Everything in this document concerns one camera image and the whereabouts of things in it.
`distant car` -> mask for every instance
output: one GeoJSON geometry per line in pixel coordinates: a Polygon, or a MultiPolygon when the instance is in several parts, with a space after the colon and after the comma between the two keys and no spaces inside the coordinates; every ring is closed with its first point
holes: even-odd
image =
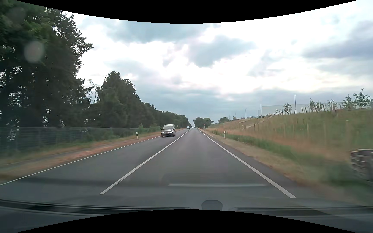
{"type": "Polygon", "coordinates": [[[175,125],[164,125],[162,128],[162,137],[175,137],[177,135],[175,125]]]}

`metal fence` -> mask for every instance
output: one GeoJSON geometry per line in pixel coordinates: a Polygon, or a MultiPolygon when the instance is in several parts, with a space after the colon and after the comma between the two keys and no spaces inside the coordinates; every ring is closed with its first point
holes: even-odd
{"type": "Polygon", "coordinates": [[[0,151],[25,151],[62,143],[109,140],[136,134],[138,128],[0,127],[0,151]]]}

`sky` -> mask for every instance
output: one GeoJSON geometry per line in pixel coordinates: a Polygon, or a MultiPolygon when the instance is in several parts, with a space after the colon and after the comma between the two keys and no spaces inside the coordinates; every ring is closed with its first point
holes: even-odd
{"type": "Polygon", "coordinates": [[[373,0],[241,22],[158,24],[74,13],[94,48],[77,77],[110,71],[144,102],[188,117],[257,115],[260,104],[373,97],[373,0]]]}

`road edge line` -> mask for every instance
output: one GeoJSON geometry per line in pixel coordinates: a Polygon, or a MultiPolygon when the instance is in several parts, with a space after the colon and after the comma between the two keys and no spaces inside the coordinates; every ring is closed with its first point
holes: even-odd
{"type": "MultiPolygon", "coordinates": [[[[133,143],[133,144],[129,144],[129,145],[126,145],[126,146],[122,146],[122,147],[119,147],[119,148],[116,148],[116,149],[113,149],[113,150],[110,150],[110,151],[115,151],[115,150],[117,150],[117,149],[121,149],[121,148],[123,148],[123,147],[132,146],[132,145],[135,145],[135,144],[137,144],[137,143],[141,143],[141,142],[144,142],[144,141],[147,141],[147,140],[139,141],[139,142],[136,142],[136,143],[133,143]]],[[[87,158],[90,158],[90,157],[98,156],[98,155],[101,155],[101,154],[104,154],[104,153],[107,153],[107,152],[110,152],[110,151],[101,152],[100,154],[96,154],[96,155],[89,156],[89,157],[85,157],[85,158],[82,158],[82,159],[79,159],[79,160],[76,160],[76,161],[68,162],[68,163],[66,163],[66,164],[62,164],[62,165],[59,165],[59,166],[56,166],[56,167],[52,167],[52,168],[49,168],[49,169],[45,169],[45,170],[40,171],[40,172],[35,172],[35,173],[33,173],[33,174],[26,175],[26,176],[20,177],[20,178],[18,178],[18,179],[14,179],[14,180],[11,180],[11,181],[8,181],[8,182],[5,182],[5,183],[3,183],[3,184],[0,184],[0,186],[5,185],[5,184],[8,184],[8,183],[11,183],[11,182],[14,182],[14,181],[17,181],[17,180],[19,180],[19,179],[23,179],[23,178],[25,178],[25,177],[29,177],[29,176],[32,176],[32,175],[39,174],[39,173],[41,173],[41,172],[45,172],[45,171],[48,171],[48,170],[51,170],[51,169],[54,169],[54,168],[58,168],[58,167],[61,167],[61,166],[65,166],[65,165],[70,164],[70,163],[73,163],[73,162],[82,161],[82,160],[87,159],[87,158]]]]}
{"type": "MultiPolygon", "coordinates": [[[[177,138],[175,141],[171,142],[168,146],[171,146],[174,142],[178,141],[180,138],[183,137],[183,135],[181,135],[179,138],[177,138]]],[[[122,178],[118,179],[115,183],[113,183],[112,185],[110,185],[109,187],[107,187],[105,190],[103,190],[101,193],[99,193],[99,195],[103,195],[105,194],[107,191],[109,191],[111,188],[113,188],[114,186],[116,186],[118,183],[122,182],[122,180],[124,180],[125,178],[127,178],[128,176],[130,176],[132,173],[134,173],[138,168],[140,168],[142,165],[144,165],[145,163],[147,163],[149,160],[151,160],[153,157],[157,156],[159,153],[161,153],[163,150],[165,150],[168,146],[165,146],[162,150],[158,151],[156,154],[154,154],[153,156],[151,156],[150,158],[148,158],[146,161],[144,161],[143,163],[139,164],[137,167],[133,168],[132,171],[128,172],[126,175],[124,175],[122,178]]]]}
{"type": "Polygon", "coordinates": [[[286,194],[289,198],[296,198],[296,196],[294,196],[293,194],[291,194],[289,191],[287,191],[286,189],[284,189],[282,186],[278,185],[276,182],[272,181],[270,178],[268,178],[267,176],[265,176],[263,173],[259,172],[257,169],[255,169],[254,167],[252,167],[250,164],[246,163],[245,161],[243,161],[242,159],[240,159],[239,157],[237,157],[235,154],[231,153],[230,151],[228,151],[227,149],[225,149],[223,146],[221,146],[220,144],[218,144],[216,141],[212,140],[210,137],[208,137],[207,135],[205,135],[205,137],[207,137],[209,140],[213,141],[215,144],[217,144],[219,147],[221,147],[222,149],[224,149],[227,153],[229,153],[230,155],[232,155],[233,157],[235,157],[236,159],[238,159],[238,161],[242,162],[244,165],[246,165],[248,168],[250,168],[251,170],[253,170],[253,172],[256,172],[259,176],[261,176],[263,179],[265,179],[267,182],[271,183],[274,187],[276,187],[278,190],[280,190],[282,193],[286,194]]]}

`road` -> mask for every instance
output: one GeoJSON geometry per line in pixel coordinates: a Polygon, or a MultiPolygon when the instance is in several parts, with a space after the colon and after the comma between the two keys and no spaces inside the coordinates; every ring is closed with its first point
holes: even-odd
{"type": "Polygon", "coordinates": [[[0,186],[0,199],[84,205],[189,206],[315,198],[269,167],[198,129],[153,138],[0,186]]]}

